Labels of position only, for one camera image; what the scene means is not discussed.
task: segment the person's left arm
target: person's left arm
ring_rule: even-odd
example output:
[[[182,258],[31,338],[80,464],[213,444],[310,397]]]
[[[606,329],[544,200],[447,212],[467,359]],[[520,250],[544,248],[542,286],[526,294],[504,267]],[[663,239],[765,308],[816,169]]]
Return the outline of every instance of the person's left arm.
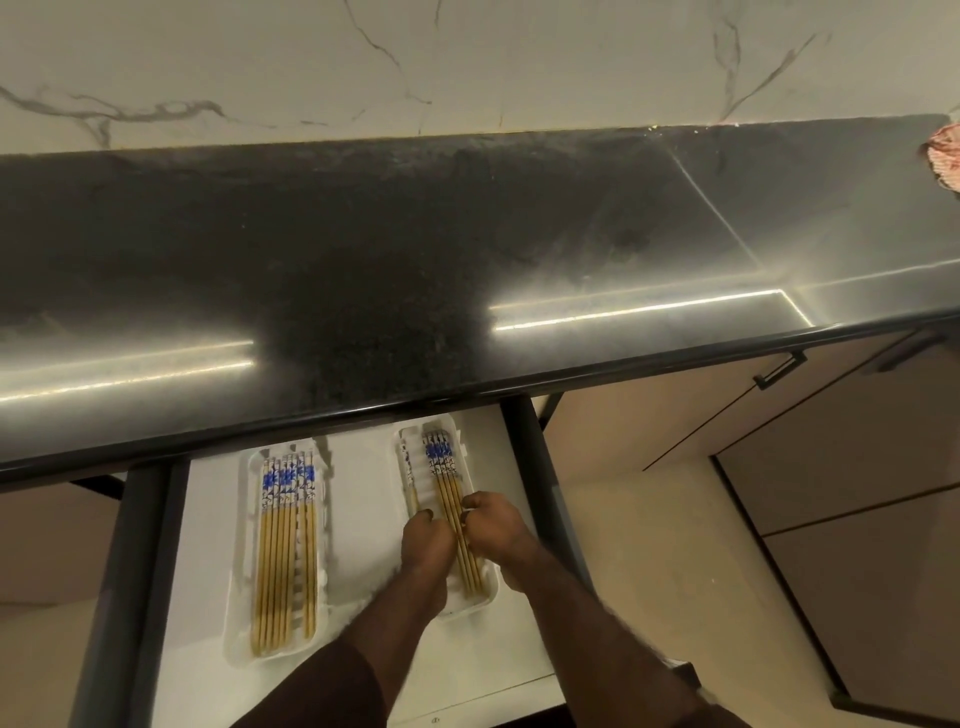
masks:
[[[400,571],[332,643],[297,667],[234,728],[382,726],[420,635],[446,604],[456,537],[420,511],[403,529]]]

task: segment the person's left hand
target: person's left hand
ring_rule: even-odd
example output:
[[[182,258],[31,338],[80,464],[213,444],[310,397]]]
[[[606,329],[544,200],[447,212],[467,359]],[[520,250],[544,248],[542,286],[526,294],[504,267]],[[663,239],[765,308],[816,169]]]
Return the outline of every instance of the person's left hand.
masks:
[[[431,616],[437,616],[446,604],[446,575],[457,555],[457,537],[444,519],[434,519],[433,511],[417,513],[403,527],[400,545],[400,571],[422,579],[430,590]]]

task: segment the dark shirt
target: dark shirt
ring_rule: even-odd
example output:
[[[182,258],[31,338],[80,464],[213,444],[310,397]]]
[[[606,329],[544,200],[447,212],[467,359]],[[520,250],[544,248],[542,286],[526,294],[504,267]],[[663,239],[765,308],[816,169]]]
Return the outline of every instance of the dark shirt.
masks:
[[[300,665],[234,728],[383,728],[387,712],[373,670],[347,643],[335,640]],[[711,705],[674,728],[748,728]]]

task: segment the open drawer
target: open drawer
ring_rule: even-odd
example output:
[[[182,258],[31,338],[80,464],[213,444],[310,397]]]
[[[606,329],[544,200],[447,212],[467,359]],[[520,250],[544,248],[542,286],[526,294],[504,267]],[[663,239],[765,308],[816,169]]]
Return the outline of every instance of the open drawer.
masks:
[[[505,493],[592,589],[529,399],[451,414],[474,487]],[[398,563],[405,518],[378,480],[396,474],[387,447],[402,426],[327,436],[328,497],[337,501],[331,554],[341,562],[331,565],[326,636],[309,650],[246,666],[225,649],[243,453],[131,471],[72,723],[230,725],[333,639]],[[353,519],[338,525],[338,511]],[[336,580],[337,569],[348,578]],[[392,724],[434,724],[471,703],[468,724],[494,725],[563,701],[526,598],[506,588],[498,570],[495,578],[499,589],[484,608],[427,628]]]

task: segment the red and white cloth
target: red and white cloth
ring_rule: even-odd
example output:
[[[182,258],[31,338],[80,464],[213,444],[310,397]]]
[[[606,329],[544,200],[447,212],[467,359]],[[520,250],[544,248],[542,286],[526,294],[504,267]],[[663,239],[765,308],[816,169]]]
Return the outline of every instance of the red and white cloth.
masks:
[[[926,158],[940,185],[960,194],[960,124],[948,124],[930,137]]]

